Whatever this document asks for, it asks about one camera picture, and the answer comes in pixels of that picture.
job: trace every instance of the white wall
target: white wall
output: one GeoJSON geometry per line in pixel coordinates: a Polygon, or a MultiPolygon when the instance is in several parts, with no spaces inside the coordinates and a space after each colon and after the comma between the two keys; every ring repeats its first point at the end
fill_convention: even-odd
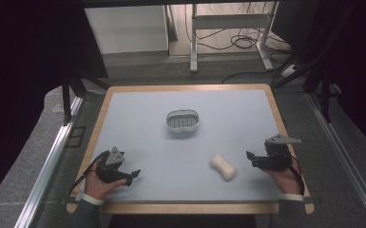
{"type": "Polygon", "coordinates": [[[102,54],[168,50],[164,6],[86,9],[102,54]]]}

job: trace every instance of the soap dish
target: soap dish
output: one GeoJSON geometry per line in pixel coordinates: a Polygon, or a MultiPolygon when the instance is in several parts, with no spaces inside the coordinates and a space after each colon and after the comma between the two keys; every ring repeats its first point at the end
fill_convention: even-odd
{"type": "Polygon", "coordinates": [[[197,130],[200,117],[194,110],[180,109],[168,113],[166,123],[171,132],[191,132],[197,130]]]}

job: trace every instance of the sleeve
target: sleeve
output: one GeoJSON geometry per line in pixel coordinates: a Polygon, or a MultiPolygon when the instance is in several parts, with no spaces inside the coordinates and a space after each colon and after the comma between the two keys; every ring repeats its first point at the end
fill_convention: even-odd
{"type": "Polygon", "coordinates": [[[279,199],[279,214],[274,219],[273,228],[309,228],[304,201],[300,195],[283,194],[279,199]]]}
{"type": "Polygon", "coordinates": [[[88,195],[83,195],[79,201],[76,211],[71,217],[73,228],[98,228],[99,212],[102,201],[96,200],[88,195]]]}

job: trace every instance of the white soap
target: white soap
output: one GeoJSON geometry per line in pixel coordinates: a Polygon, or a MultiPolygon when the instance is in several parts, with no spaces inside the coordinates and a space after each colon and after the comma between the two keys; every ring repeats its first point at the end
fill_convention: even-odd
{"type": "Polygon", "coordinates": [[[222,155],[218,154],[210,161],[210,165],[221,172],[222,176],[230,181],[236,175],[236,167],[229,163],[222,155]]]}

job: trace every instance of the gray carpet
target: gray carpet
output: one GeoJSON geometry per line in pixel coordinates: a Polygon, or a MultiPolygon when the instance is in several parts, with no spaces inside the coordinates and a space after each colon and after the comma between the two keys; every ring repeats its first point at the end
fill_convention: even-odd
{"type": "MultiPolygon", "coordinates": [[[[174,63],[108,66],[111,85],[183,85],[219,84],[225,77],[238,72],[263,71],[257,55],[241,59],[220,57],[217,60],[203,58],[199,72],[189,72],[186,60],[174,63]]],[[[272,73],[240,74],[227,80],[227,84],[267,83],[272,73]]],[[[290,136],[303,143],[295,145],[295,151],[315,204],[315,212],[309,215],[314,227],[366,227],[366,209],[349,181],[337,155],[301,92],[303,78],[299,78],[275,91],[279,111],[290,136]]],[[[67,190],[74,182],[83,153],[100,111],[105,92],[86,82],[90,90],[76,116],[71,137],[67,141],[57,168],[52,175],[32,227],[68,227],[69,214],[64,205],[67,190]]],[[[63,113],[60,88],[46,97],[46,109],[39,124],[22,151],[18,161],[0,186],[0,227],[13,227],[29,196],[47,153],[61,126],[63,113]]],[[[366,138],[342,112],[335,99],[331,101],[331,117],[340,138],[343,139],[359,171],[366,180],[366,138]]],[[[104,227],[109,216],[102,215],[104,227]]],[[[267,227],[269,216],[256,216],[258,227],[267,227]]]]}

